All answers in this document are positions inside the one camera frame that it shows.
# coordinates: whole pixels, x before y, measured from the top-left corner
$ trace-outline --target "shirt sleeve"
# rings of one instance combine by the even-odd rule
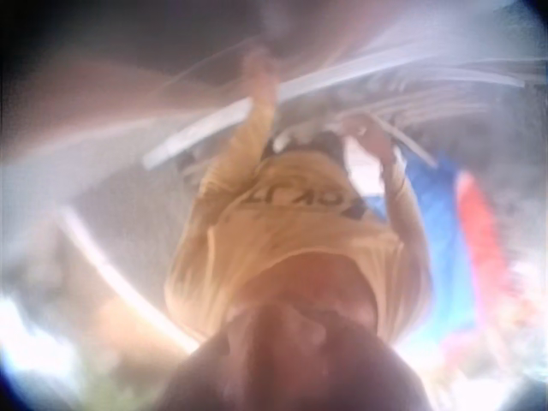
[[[195,327],[190,316],[208,282],[211,227],[224,209],[249,188],[268,141],[275,107],[256,104],[229,146],[205,173],[165,284],[170,314],[180,325]]]
[[[271,131],[276,107],[255,104],[247,120],[236,130],[227,149],[206,172],[200,194],[239,194],[247,188],[259,165]]]

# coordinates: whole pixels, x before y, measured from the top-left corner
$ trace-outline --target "red fabric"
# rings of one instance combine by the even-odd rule
[[[497,307],[510,296],[508,264],[498,242],[491,209],[474,179],[462,173],[457,183],[457,212],[472,262],[479,325],[497,315]]]

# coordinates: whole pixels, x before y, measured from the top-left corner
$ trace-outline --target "raised arm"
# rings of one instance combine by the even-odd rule
[[[277,106],[275,63],[264,49],[256,49],[244,60],[244,85],[252,100],[247,120],[205,174],[200,194],[245,190],[259,165]]]
[[[244,61],[244,81],[253,106],[247,120],[237,129],[229,146],[206,172],[194,200],[170,274],[165,284],[166,303],[180,325],[194,331],[200,324],[199,307],[193,305],[207,282],[209,228],[235,197],[253,179],[270,133],[276,109],[277,79],[271,59],[262,50]]]
[[[373,119],[364,114],[346,117],[342,126],[347,135],[355,137],[382,164],[390,225],[408,250],[413,265],[421,271],[429,271],[428,245],[417,199],[403,167],[396,160],[390,139]]]

